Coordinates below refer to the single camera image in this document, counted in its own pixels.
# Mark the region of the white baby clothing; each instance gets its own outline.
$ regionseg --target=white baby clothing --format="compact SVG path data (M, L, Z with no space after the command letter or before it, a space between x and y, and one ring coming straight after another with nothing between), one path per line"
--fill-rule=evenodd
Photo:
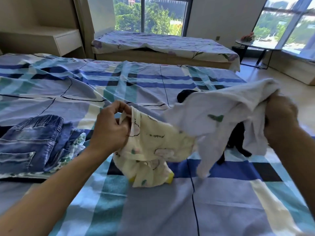
M126 146L113 156L116 167L133 187L153 187L170 183L173 172L166 161L180 162L191 155L195 139L168 123L132 108L131 129ZM123 112L121 123L127 114Z
M196 137L201 162L200 177L221 157L235 126L244 122L243 149L253 155L265 155L264 136L266 100L279 89L273 79L246 83L189 95L182 104L164 111L163 117L191 137Z

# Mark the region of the drawer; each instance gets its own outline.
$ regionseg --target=drawer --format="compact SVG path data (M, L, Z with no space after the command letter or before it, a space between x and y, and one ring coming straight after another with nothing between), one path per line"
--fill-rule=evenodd
M68 35L63 35L55 39L61 56L82 46L80 34L78 31L74 31Z

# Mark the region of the jeans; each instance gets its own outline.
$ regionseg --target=jeans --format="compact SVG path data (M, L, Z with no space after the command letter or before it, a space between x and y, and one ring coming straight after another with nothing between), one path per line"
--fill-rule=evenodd
M0 138L0 173L51 170L83 132L72 127L56 115L30 118L13 126Z

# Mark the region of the round table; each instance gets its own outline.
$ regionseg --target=round table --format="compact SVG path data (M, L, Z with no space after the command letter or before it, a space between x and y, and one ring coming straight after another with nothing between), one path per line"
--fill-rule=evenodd
M242 46L244 46L243 52L242 52L241 56L239 57L239 60L240 60L241 64L242 64L242 60L243 60L243 58L244 58L244 55L245 55L246 50L247 50L248 47L254 47L254 48L262 49L262 50L263 50L262 53L261 53L261 55L259 56L257 62L256 62L256 65L242 64L242 65L251 66L251 67L256 67L256 68L260 68L260 69L268 69L269 63L270 63L270 60L271 60L271 56L273 55L273 52L274 52L275 50L276 50L276 51L281 51L281 50L282 50L282 48L276 48L276 47L274 47L274 48L268 48L268 47L264 47L264 46L263 46L263 43L255 43L255 44L254 44L254 42L243 42L243 41L241 41L240 39L236 40L235 42L238 43L238 44L240 44L240 45L242 45ZM262 61L262 58L265 56L267 50L271 51L271 54L270 54L270 57L269 57L269 61L268 61L268 64L267 64L267 68L261 68L261 67L258 66L258 65L259 65L259 63Z

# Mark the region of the wooden bed base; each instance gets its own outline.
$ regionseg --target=wooden bed base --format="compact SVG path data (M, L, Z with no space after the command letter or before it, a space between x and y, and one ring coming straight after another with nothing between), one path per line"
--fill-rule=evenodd
M130 61L130 62L143 62L143 63L155 63L155 64L170 64L170 65L190 65L190 66L202 66L218 69L229 69L231 63L229 62L211 62L204 60L188 59L178 57L176 55L170 55L161 52L153 51L140 51L140 50L126 50L106 54L96 54L97 60L108 61Z

